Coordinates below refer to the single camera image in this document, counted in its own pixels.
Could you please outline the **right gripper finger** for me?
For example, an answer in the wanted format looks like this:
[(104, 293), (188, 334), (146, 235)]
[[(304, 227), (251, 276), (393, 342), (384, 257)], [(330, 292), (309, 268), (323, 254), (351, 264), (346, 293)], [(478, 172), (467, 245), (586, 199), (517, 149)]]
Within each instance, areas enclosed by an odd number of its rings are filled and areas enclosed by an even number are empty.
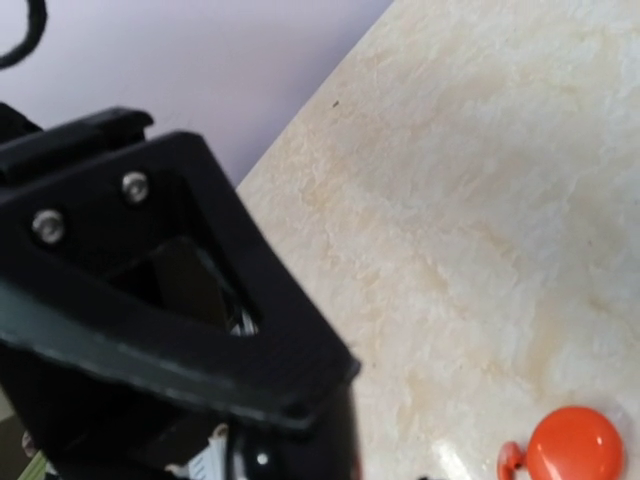
[(357, 479), (360, 365), (204, 139), (1, 111), (1, 387), (56, 479)]

